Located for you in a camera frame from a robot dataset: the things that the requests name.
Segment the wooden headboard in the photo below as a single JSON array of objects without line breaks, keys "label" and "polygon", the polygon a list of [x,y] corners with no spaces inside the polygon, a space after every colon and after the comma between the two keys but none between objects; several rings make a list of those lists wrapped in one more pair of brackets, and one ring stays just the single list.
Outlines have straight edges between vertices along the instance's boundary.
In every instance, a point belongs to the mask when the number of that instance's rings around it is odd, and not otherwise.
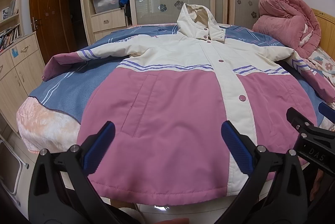
[{"label": "wooden headboard", "polygon": [[335,58],[335,18],[327,13],[313,9],[320,27],[321,40],[319,46],[332,58]]}]

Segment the rolled pink quilt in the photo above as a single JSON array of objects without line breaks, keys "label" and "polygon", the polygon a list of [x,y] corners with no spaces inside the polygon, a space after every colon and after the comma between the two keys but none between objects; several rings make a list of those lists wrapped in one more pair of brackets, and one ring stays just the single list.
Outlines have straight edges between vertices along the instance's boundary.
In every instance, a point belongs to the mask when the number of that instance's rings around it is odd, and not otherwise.
[{"label": "rolled pink quilt", "polygon": [[321,27],[303,0],[259,0],[259,19],[252,30],[269,35],[307,59],[318,47]]}]

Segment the blue plaid bed sheet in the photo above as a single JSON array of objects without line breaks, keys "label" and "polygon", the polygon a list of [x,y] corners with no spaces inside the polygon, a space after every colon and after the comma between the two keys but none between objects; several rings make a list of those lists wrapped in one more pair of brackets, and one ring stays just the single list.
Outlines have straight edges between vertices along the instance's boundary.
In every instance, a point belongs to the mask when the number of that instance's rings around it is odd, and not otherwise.
[{"label": "blue plaid bed sheet", "polygon": [[[256,33],[241,26],[223,27],[226,38],[242,39],[246,43],[257,46],[283,46],[277,40],[268,35]],[[116,30],[96,41],[94,45],[82,48],[81,50],[91,50],[95,46],[105,43],[114,43],[119,40],[127,40],[133,35],[171,35],[177,33],[177,25],[146,25],[131,27],[129,29]],[[74,64],[70,70],[64,72],[48,81],[43,81],[39,87],[30,93],[30,97],[36,98],[45,108],[62,112],[71,116],[79,124],[89,97],[93,91],[105,80],[105,78],[122,62],[124,58],[108,57],[103,60],[84,61],[83,64]],[[325,104],[305,77],[289,66],[287,62],[279,61],[278,65],[283,67],[307,93],[316,114],[317,123],[320,127],[324,120],[324,115],[319,112],[318,106]]]}]

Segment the brown wooden door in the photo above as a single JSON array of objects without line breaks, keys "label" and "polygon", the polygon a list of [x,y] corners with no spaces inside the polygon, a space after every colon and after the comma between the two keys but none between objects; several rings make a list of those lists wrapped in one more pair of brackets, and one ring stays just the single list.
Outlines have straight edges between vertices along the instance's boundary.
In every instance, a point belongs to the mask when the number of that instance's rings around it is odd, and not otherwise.
[{"label": "brown wooden door", "polygon": [[45,63],[56,54],[77,49],[69,0],[29,0],[33,31]]}]

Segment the floral pillow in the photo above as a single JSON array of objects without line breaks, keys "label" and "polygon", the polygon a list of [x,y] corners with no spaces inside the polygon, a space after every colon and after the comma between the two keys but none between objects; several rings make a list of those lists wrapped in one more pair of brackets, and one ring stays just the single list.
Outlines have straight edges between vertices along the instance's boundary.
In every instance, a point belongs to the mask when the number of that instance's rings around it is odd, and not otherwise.
[{"label": "floral pillow", "polygon": [[325,76],[334,79],[334,60],[320,46],[312,52],[308,60]]}]

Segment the pink fleece bed blanket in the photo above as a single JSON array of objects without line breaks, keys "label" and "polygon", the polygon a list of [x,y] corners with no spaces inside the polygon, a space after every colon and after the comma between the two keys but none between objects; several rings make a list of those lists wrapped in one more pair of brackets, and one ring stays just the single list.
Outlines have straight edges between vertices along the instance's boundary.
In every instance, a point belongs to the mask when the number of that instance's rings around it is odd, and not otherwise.
[{"label": "pink fleece bed blanket", "polygon": [[36,98],[28,97],[23,102],[16,120],[18,132],[32,153],[41,149],[58,153],[77,143],[80,123],[67,114],[45,108]]}]

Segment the beige bookshelf cabinet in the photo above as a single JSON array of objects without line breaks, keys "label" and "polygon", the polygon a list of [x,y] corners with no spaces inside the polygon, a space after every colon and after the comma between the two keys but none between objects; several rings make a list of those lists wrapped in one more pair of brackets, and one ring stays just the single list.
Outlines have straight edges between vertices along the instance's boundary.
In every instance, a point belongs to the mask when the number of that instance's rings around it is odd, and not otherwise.
[{"label": "beige bookshelf cabinet", "polygon": [[1,0],[1,115],[16,133],[17,110],[41,84],[45,67],[36,33],[24,33],[21,7],[21,0]]}]

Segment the pink and cream hooded jacket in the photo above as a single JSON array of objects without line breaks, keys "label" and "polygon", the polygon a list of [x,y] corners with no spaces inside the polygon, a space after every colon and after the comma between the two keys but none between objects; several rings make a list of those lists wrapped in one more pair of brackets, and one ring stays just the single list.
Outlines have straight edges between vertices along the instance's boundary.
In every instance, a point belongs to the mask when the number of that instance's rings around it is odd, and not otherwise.
[{"label": "pink and cream hooded jacket", "polygon": [[200,5],[184,5],[177,25],[172,35],[133,35],[58,54],[45,67],[49,80],[82,61],[123,58],[89,98],[78,134],[83,142],[107,121],[115,125],[89,176],[103,197],[186,205],[237,195],[247,176],[222,139],[223,122],[277,153],[298,136],[286,119],[290,107],[316,122],[307,93],[281,60],[334,102],[334,87],[292,48],[228,38]]}]

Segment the clear plastic storage box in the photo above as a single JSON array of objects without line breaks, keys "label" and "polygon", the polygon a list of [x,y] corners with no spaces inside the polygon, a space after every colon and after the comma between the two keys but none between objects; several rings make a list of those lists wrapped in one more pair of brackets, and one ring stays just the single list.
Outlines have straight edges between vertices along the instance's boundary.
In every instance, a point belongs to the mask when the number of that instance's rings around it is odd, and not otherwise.
[{"label": "clear plastic storage box", "polygon": [[119,0],[93,0],[96,13],[120,8]]}]

